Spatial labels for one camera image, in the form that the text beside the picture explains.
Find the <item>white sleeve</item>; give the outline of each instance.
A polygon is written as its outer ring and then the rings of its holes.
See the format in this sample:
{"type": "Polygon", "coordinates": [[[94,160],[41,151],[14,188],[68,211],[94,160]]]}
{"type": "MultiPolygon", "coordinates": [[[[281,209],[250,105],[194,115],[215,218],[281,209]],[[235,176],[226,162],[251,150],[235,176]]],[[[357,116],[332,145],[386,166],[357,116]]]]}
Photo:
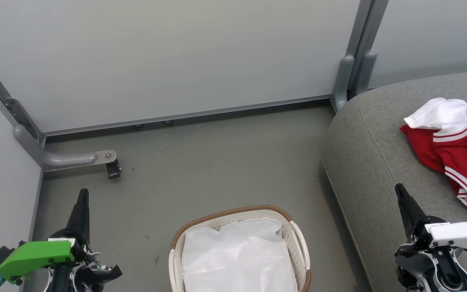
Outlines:
{"type": "Polygon", "coordinates": [[[458,133],[467,128],[467,103],[433,98],[404,120],[410,128],[440,129],[439,135],[458,133]]]}

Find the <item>gray sofa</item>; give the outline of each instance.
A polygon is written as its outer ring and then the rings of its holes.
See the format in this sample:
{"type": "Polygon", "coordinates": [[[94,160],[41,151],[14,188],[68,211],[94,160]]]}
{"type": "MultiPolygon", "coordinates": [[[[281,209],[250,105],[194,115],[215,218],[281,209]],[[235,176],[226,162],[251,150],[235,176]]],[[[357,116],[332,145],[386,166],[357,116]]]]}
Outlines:
{"type": "MultiPolygon", "coordinates": [[[[467,101],[467,73],[418,79],[367,91],[330,125],[323,161],[345,222],[376,292],[403,292],[394,253],[406,241],[394,186],[402,183],[427,215],[467,220],[442,174],[422,166],[399,130],[431,98],[467,101]]],[[[459,257],[467,270],[467,253],[459,257]]]]}

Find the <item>brown basket rim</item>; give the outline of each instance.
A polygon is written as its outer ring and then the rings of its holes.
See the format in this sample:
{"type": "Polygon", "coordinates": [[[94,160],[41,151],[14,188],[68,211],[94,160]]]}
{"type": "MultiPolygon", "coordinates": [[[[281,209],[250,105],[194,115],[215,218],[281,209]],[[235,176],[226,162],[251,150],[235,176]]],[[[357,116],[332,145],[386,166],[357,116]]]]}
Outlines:
{"type": "MultiPolygon", "coordinates": [[[[242,212],[249,212],[249,211],[257,211],[257,210],[271,210],[275,211],[279,214],[281,214],[287,221],[292,221],[293,219],[291,216],[284,211],[283,209],[280,209],[279,207],[273,206],[273,205],[256,205],[256,206],[249,206],[249,207],[241,207],[241,208],[235,208],[235,209],[230,209],[218,213],[214,213],[208,216],[204,216],[202,218],[198,218],[196,220],[192,220],[191,222],[183,225],[178,232],[176,232],[176,235],[174,235],[174,238],[172,239],[171,243],[171,249],[176,249],[176,244],[178,243],[178,240],[180,239],[181,235],[187,231],[192,226],[195,226],[197,224],[201,224],[203,222],[213,220],[216,218],[220,218],[223,216],[228,216],[232,214],[237,214],[237,213],[242,213],[242,212]]],[[[307,292],[309,290],[309,285],[311,284],[311,269],[306,270],[306,282],[304,283],[304,288],[302,288],[301,292],[307,292]]]]}

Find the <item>white fabric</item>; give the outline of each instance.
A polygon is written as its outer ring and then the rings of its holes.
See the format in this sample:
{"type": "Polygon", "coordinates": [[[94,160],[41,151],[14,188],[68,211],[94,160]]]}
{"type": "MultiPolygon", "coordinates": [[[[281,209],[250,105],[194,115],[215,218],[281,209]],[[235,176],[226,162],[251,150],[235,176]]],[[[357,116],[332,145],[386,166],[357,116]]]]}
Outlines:
{"type": "Polygon", "coordinates": [[[187,232],[186,292],[297,292],[282,224],[262,218],[187,232]]]}
{"type": "Polygon", "coordinates": [[[467,102],[433,98],[405,118],[405,122],[413,129],[440,129],[434,136],[460,133],[467,128],[467,102]]]}

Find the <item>gray metal leg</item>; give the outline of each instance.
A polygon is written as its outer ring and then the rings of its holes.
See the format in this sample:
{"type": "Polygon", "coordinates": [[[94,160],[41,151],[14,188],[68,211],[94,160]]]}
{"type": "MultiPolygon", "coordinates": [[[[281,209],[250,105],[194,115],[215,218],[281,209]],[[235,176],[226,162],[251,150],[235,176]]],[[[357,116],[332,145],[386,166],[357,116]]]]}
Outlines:
{"type": "Polygon", "coordinates": [[[338,112],[347,102],[347,89],[353,64],[353,56],[345,56],[340,61],[338,75],[336,75],[336,81],[334,83],[334,89],[332,90],[331,96],[331,103],[335,112],[338,112]]]}
{"type": "Polygon", "coordinates": [[[60,155],[48,152],[39,146],[37,141],[22,125],[15,125],[13,128],[13,134],[21,146],[23,146],[28,154],[30,154],[35,162],[37,162],[45,172],[65,170],[67,168],[79,166],[107,164],[110,179],[118,177],[120,174],[117,154],[114,150],[60,155]]]}
{"type": "Polygon", "coordinates": [[[363,55],[360,71],[354,79],[354,92],[351,92],[351,96],[362,94],[368,90],[368,83],[371,80],[372,70],[374,69],[377,57],[378,54],[376,52],[366,52],[363,55]]]}

